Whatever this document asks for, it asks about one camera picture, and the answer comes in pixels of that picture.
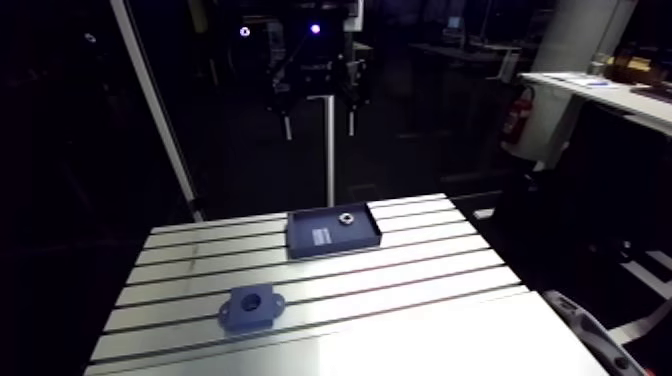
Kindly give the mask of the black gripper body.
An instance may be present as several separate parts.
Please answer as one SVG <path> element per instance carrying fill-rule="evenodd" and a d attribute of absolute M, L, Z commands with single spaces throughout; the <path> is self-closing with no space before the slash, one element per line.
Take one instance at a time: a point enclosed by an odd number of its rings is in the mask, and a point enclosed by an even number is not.
<path fill-rule="evenodd" d="M 343 75 L 342 23 L 302 20 L 290 41 L 291 92 L 297 96 L 332 94 Z"/>

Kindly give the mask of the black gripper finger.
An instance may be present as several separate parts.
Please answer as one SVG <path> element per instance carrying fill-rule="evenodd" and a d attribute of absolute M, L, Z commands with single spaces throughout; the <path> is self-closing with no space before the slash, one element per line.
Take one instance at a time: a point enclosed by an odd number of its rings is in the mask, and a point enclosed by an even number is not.
<path fill-rule="evenodd" d="M 293 139 L 290 110 L 291 85 L 285 79 L 285 70 L 283 68 L 284 51 L 271 51 L 268 68 L 268 79 L 270 80 L 270 109 L 276 113 L 282 122 L 283 134 L 287 141 Z"/>
<path fill-rule="evenodd" d="M 368 63 L 358 59 L 345 64 L 340 94 L 347 109 L 348 135 L 356 134 L 357 111 L 368 103 Z"/>

